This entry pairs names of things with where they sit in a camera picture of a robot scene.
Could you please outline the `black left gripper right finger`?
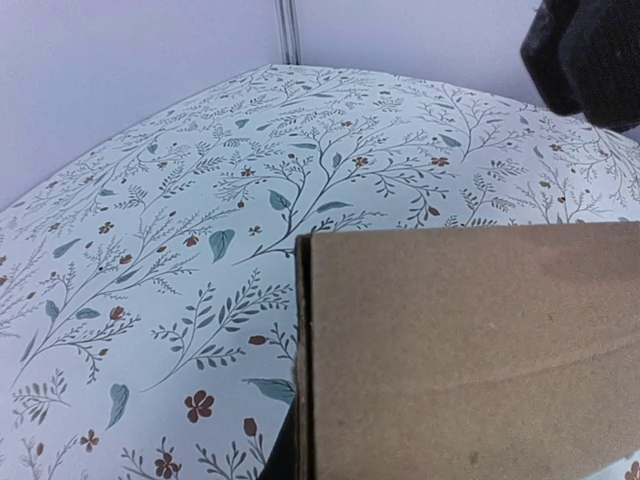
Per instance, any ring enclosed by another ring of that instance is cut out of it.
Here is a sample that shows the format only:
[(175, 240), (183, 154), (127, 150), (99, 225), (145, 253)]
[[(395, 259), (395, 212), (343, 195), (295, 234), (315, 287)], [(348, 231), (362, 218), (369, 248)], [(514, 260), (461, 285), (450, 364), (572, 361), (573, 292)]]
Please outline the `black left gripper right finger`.
[(599, 128), (639, 126), (639, 2), (543, 1), (520, 54), (544, 104)]

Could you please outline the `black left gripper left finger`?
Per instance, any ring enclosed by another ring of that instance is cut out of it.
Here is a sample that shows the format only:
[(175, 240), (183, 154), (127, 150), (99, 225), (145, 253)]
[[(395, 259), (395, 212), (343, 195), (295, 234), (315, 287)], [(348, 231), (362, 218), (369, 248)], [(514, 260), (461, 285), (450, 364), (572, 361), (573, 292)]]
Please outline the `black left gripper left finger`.
[(297, 461), (296, 406), (291, 404), (259, 480), (295, 480)]

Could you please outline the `brown cardboard box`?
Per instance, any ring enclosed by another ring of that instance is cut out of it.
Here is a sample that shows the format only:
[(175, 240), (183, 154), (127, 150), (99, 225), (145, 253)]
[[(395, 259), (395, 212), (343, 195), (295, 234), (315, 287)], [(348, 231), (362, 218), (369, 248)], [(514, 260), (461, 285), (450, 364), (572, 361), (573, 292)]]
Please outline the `brown cardboard box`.
[(635, 479), (639, 226), (302, 236), (301, 479)]

